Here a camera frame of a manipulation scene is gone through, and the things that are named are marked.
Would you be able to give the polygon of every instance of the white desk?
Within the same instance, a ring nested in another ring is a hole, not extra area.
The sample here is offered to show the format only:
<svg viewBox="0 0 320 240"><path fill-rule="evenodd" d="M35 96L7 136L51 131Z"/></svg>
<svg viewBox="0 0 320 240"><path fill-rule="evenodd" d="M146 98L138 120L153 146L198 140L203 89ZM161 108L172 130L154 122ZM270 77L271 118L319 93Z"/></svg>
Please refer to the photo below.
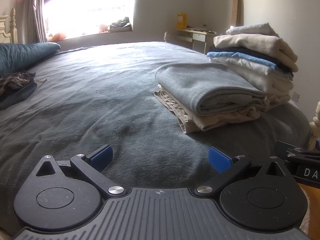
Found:
<svg viewBox="0 0 320 240"><path fill-rule="evenodd" d="M194 49L194 40L195 41L202 41L204 42L204 54L206 53L207 49L207 41L209 37L219 36L218 33L209 33L209 32L199 32L199 31L192 31L192 30L178 30L178 40L182 41L189 41L192 42L192 49Z"/></svg>

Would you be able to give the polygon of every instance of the metal screw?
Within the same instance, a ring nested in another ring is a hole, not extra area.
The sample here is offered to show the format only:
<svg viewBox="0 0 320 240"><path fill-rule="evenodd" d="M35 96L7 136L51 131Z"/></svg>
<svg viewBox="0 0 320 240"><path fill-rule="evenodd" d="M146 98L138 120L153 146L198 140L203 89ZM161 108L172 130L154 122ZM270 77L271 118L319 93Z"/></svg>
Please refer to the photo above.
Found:
<svg viewBox="0 0 320 240"><path fill-rule="evenodd" d="M124 192L124 188L120 186L113 186L108 189L111 194L120 194Z"/></svg>
<svg viewBox="0 0 320 240"><path fill-rule="evenodd" d="M200 186L197 188L197 191L202 194L208 194L213 191L212 187L209 186Z"/></svg>

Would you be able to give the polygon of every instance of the yellow container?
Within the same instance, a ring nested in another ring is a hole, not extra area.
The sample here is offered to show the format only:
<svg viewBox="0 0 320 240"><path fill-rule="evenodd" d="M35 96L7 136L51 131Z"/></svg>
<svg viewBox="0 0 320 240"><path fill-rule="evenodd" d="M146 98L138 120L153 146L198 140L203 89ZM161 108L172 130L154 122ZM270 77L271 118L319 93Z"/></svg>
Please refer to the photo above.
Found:
<svg viewBox="0 0 320 240"><path fill-rule="evenodd" d="M187 28L187 14L180 13L177 17L177 29L182 30Z"/></svg>

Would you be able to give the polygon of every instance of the teal pillow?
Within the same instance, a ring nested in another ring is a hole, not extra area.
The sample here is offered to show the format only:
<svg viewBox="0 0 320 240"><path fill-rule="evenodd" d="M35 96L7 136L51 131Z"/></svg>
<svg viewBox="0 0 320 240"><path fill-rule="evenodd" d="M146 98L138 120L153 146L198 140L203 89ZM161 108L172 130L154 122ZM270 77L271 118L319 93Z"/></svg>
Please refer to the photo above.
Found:
<svg viewBox="0 0 320 240"><path fill-rule="evenodd" d="M32 67L40 60L54 56L58 49L60 49L60 45L54 42L0 43L0 75Z"/></svg>

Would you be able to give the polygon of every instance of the white wall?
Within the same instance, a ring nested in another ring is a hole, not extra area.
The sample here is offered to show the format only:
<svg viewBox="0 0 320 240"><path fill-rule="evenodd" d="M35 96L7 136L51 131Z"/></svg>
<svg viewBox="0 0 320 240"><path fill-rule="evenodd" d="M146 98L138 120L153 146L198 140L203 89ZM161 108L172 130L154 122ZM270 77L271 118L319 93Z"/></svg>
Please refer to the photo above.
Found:
<svg viewBox="0 0 320 240"><path fill-rule="evenodd" d="M177 13L188 15L191 26L203 25L203 0L136 0L133 32L100 33L60 41L62 50L102 44L163 41L166 31L175 33Z"/></svg>
<svg viewBox="0 0 320 240"><path fill-rule="evenodd" d="M204 22L225 32L232 0L204 0ZM311 120L320 99L320 0L244 0L244 24L269 22L298 55L294 91L299 108Z"/></svg>
<svg viewBox="0 0 320 240"><path fill-rule="evenodd" d="M11 8L15 7L16 9L16 28L18 30L18 42L25 42L25 32L24 32L24 21L23 21L23 8L24 8L24 0L0 0L0 15L10 15ZM9 31L9 22L10 17L8 17L5 23L6 32Z"/></svg>

